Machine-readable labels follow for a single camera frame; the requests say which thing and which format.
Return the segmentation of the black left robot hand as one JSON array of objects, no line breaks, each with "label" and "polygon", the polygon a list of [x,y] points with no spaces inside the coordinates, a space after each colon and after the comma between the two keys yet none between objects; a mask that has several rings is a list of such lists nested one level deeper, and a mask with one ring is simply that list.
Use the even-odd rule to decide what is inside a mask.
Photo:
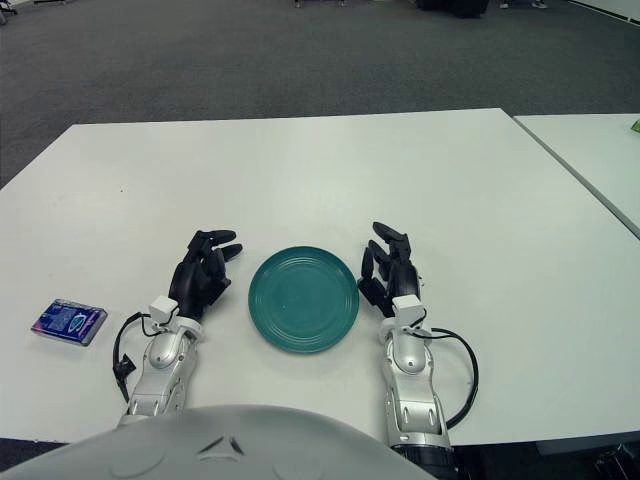
[{"label": "black left robot hand", "polygon": [[232,244],[235,239],[232,230],[195,232],[170,283],[168,297],[177,302],[172,313],[201,322],[205,309],[231,285],[226,263],[242,251],[240,243]]}]

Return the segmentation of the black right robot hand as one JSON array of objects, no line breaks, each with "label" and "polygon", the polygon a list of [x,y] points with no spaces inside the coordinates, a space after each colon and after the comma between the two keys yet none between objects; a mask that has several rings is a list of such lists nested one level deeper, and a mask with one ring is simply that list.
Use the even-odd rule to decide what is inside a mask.
[{"label": "black right robot hand", "polygon": [[372,228],[388,245],[388,250],[374,240],[368,242],[357,286],[371,305],[390,318],[393,316],[394,298],[415,295],[421,299],[420,276],[410,259],[408,235],[377,221],[373,222]]}]

